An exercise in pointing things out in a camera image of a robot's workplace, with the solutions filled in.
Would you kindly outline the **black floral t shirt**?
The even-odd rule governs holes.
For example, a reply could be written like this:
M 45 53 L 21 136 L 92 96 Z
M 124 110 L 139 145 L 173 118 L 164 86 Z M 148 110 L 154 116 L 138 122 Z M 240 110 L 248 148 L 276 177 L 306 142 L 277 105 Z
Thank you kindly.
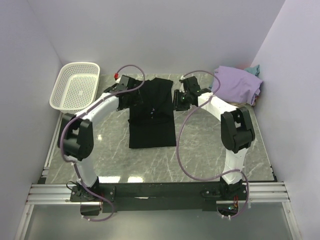
M 155 77 L 139 88 L 142 103 L 129 108 L 130 149 L 177 145 L 172 87 L 172 80 Z

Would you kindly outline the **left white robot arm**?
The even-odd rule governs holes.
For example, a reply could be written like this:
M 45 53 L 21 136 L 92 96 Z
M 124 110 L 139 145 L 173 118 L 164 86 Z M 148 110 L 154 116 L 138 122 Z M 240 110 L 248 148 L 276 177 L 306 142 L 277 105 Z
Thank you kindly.
M 66 113 L 61 122 L 58 147 L 62 159 L 73 165 L 77 181 L 84 186 L 82 195 L 88 201 L 100 195 L 99 180 L 90 155 L 94 148 L 94 127 L 108 114 L 142 103 L 139 88 L 144 81 L 122 75 L 88 107 L 75 114 Z

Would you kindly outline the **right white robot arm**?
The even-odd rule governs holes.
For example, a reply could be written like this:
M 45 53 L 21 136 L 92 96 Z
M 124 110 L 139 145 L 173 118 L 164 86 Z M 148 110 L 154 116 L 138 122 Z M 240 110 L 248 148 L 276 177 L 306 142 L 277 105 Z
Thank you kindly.
M 237 194 L 234 185 L 244 178 L 244 160 L 255 131 L 251 115 L 246 107 L 236 107 L 217 97 L 207 88 L 201 89 L 196 77 L 181 77 L 180 89 L 174 91 L 173 109 L 187 111 L 191 106 L 203 109 L 220 121 L 220 137 L 226 149 L 224 169 L 221 174 L 208 178 L 208 181 L 222 178 L 226 183 L 219 187 L 222 198 L 230 200 Z

